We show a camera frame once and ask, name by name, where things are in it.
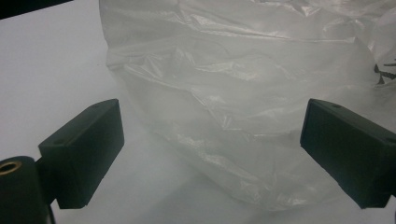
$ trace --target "dark object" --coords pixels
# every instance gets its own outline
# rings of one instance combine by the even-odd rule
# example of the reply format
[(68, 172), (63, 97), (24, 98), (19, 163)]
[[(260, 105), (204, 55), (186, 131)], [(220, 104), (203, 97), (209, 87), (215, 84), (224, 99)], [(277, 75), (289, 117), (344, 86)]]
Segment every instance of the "dark object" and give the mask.
[(3, 2), (0, 6), (0, 20), (70, 1), (72, 0), (14, 0)]
[(0, 223), (36, 224), (51, 219), (39, 180), (32, 158), (14, 157), (1, 161)]
[(88, 204), (124, 144), (117, 99), (92, 105), (39, 145), (42, 158), (0, 161), (0, 223), (54, 223), (50, 204)]
[[(386, 67), (394, 67), (394, 66), (396, 66), (396, 63), (385, 63), (384, 66), (386, 66)], [(378, 81), (377, 84), (385, 84), (384, 77), (390, 78), (392, 80), (396, 78), (396, 74), (392, 74), (392, 73), (389, 73), (389, 72), (384, 72), (384, 71), (379, 70), (377, 64), (374, 67), (374, 72), (375, 73), (379, 73), (379, 81)]]
[(396, 193), (396, 134), (340, 106), (309, 100), (301, 146), (361, 208)]

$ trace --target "plastic bag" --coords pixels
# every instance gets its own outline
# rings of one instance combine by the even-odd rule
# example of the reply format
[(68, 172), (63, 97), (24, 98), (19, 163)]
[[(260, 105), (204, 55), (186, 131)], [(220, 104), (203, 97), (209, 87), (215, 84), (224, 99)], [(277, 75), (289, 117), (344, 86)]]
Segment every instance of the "plastic bag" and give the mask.
[(396, 85), (375, 85), (370, 51), (391, 2), (332, 2), (101, 0), (107, 65), (153, 141), (235, 198), (327, 202), (343, 193), (300, 148), (308, 99), (396, 131)]

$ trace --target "brass screw hole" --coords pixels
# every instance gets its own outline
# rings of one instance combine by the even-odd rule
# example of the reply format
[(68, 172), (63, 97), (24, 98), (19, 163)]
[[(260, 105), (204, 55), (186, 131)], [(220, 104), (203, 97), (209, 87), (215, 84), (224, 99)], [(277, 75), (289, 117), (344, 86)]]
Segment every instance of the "brass screw hole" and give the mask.
[(9, 161), (3, 164), (0, 164), (0, 175), (7, 175), (18, 170), (22, 166), (20, 161)]

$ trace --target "white surface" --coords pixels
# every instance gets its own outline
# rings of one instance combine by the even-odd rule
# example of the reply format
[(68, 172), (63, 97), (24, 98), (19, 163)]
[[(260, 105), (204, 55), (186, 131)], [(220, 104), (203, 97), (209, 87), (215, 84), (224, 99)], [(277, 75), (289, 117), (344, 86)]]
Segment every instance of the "white surface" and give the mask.
[(119, 98), (126, 144), (90, 204), (58, 223), (393, 223), (396, 203), (360, 210), (348, 197), (269, 213), (238, 202), (149, 136), (106, 68), (98, 3), (80, 0), (0, 21), (1, 159), (37, 145), (96, 102)]

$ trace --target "clear plastic bag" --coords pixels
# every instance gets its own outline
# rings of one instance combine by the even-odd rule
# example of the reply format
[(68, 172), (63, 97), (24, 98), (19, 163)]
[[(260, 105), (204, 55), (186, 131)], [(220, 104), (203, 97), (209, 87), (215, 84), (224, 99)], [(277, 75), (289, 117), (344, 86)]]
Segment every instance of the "clear plastic bag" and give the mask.
[(396, 84), (375, 85), (372, 51), (392, 2), (338, 2), (101, 0), (107, 64), (134, 116), (234, 197), (326, 202), (342, 191), (300, 148), (308, 99), (396, 131)]

